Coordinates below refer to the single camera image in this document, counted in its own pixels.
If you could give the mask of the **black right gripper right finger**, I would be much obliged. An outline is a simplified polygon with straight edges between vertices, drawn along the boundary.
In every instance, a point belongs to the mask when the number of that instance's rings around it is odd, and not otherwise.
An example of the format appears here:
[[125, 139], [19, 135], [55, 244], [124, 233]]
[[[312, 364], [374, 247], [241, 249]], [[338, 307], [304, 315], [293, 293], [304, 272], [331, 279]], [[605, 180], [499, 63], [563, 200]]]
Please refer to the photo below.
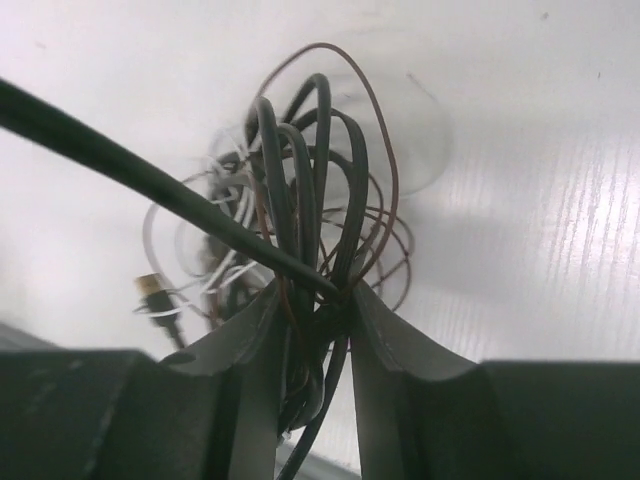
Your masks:
[[353, 292], [351, 362], [365, 479], [462, 479], [471, 464], [473, 362], [392, 312], [373, 290]]

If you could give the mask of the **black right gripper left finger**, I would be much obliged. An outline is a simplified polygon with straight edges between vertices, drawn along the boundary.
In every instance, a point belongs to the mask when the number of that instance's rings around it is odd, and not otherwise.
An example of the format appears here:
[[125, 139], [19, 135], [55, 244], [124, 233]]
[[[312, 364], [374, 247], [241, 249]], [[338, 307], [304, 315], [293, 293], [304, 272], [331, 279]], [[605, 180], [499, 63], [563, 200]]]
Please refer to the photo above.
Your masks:
[[214, 383], [206, 479], [274, 477], [284, 360], [285, 320], [272, 282], [214, 332], [161, 361]]

